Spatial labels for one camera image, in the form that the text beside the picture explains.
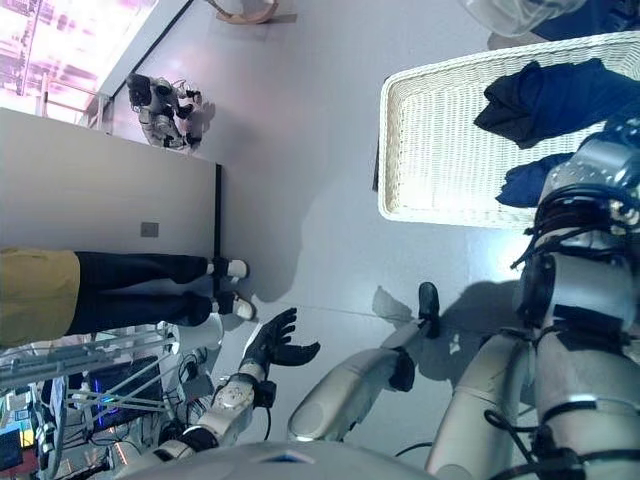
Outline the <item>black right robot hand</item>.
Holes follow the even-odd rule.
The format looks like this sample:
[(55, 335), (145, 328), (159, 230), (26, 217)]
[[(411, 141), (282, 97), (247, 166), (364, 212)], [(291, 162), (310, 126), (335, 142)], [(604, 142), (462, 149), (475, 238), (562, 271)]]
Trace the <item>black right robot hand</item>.
[(620, 113), (610, 117), (603, 129), (594, 134), (594, 138), (639, 149), (639, 114)]

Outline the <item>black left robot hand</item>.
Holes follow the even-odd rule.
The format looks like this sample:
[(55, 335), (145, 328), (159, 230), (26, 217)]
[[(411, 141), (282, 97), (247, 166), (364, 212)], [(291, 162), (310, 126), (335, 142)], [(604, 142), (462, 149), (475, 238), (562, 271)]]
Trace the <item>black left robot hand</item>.
[(292, 344), (296, 329), (297, 309), (289, 308), (264, 323), (248, 344), (240, 363), (240, 370), (259, 368), (266, 380), (272, 365), (299, 367), (311, 362), (321, 349), (319, 342), (308, 345)]

